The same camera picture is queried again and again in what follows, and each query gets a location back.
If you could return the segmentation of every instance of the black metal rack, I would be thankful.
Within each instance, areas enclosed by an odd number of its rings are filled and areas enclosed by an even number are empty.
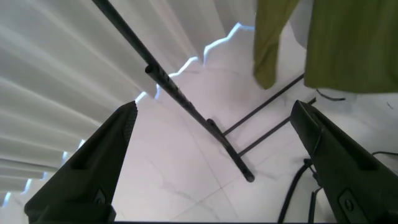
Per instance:
[[[162,87],[179,105],[181,105],[193,118],[195,118],[214,138],[216,138],[225,148],[229,156],[232,158],[234,163],[237,165],[239,170],[242,172],[243,176],[248,182],[254,181],[254,175],[249,170],[247,165],[242,161],[241,157],[249,152],[252,148],[257,146],[261,141],[265,140],[271,134],[276,132],[283,125],[287,124],[290,121],[290,117],[284,119],[277,126],[272,128],[270,131],[261,136],[258,140],[254,141],[247,148],[243,149],[241,152],[236,152],[234,147],[229,143],[226,139],[226,135],[231,131],[236,129],[239,125],[243,124],[250,117],[255,115],[258,111],[263,109],[269,103],[274,101],[278,96],[286,92],[290,87],[295,85],[301,79],[303,79],[303,75],[296,78],[286,87],[281,89],[274,96],[269,98],[265,103],[257,107],[254,111],[250,112],[243,119],[238,121],[232,127],[230,127],[225,132],[221,132],[217,127],[216,123],[212,119],[205,119],[192,105],[190,101],[184,96],[184,94],[178,89],[176,84],[167,73],[163,70],[163,68],[159,65],[156,59],[152,56],[152,54],[147,50],[145,45],[140,41],[137,35],[131,30],[131,28],[127,25],[126,21],[119,15],[117,10],[112,6],[112,4],[108,0],[93,0],[96,6],[101,10],[101,12],[109,19],[109,21],[117,28],[117,30],[122,34],[122,36],[130,43],[130,45],[137,51],[137,53],[145,60],[148,66],[145,68],[146,74],[148,74],[160,87]]]

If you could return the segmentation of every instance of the curtain fold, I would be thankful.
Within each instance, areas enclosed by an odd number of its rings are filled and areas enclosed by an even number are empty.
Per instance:
[[[255,0],[111,3],[167,73],[256,11]],[[0,2],[0,202],[56,172],[119,106],[155,97],[145,66],[89,0]]]

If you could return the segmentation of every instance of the light under curtain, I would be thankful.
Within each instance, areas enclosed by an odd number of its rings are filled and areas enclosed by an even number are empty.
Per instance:
[[[169,74],[240,23],[255,0],[114,0]],[[88,0],[0,2],[0,205],[56,172],[112,112],[155,83],[146,63]]]

